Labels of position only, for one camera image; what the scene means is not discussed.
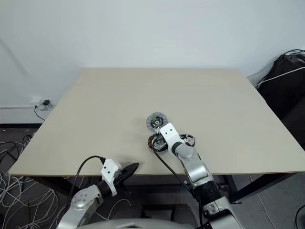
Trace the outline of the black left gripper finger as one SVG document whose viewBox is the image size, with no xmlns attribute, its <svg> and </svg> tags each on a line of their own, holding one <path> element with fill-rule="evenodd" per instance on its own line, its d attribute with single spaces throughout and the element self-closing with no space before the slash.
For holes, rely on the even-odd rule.
<svg viewBox="0 0 305 229">
<path fill-rule="evenodd" d="M 137 170 L 138 166 L 139 166 L 139 163 L 132 163 L 132 164 L 126 166 L 122 170 L 122 173 L 123 174 L 134 174 L 134 172 Z"/>
<path fill-rule="evenodd" d="M 121 173 L 120 183 L 125 182 L 127 179 L 129 179 L 133 175 L 133 172 L 126 172 Z"/>
</svg>

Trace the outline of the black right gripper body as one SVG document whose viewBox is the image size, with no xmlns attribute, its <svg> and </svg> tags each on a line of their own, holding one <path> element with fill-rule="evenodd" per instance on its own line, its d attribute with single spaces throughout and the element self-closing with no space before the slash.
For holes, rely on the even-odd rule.
<svg viewBox="0 0 305 229">
<path fill-rule="evenodd" d="M 167 149 L 167 143 L 164 139 L 164 137 L 161 134 L 157 134 L 156 138 L 154 140 L 154 149 L 155 150 L 166 150 Z"/>
</svg>

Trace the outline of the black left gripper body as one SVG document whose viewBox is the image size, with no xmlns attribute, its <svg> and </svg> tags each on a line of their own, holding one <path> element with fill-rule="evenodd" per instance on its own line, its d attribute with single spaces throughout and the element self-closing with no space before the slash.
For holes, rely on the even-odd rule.
<svg viewBox="0 0 305 229">
<path fill-rule="evenodd" d="M 121 171 L 119 172 L 118 176 L 115 178 L 115 180 L 113 182 L 115 186 L 119 185 L 119 183 L 121 181 L 124 181 L 126 172 L 127 172 L 126 167 L 121 169 Z"/>
</svg>

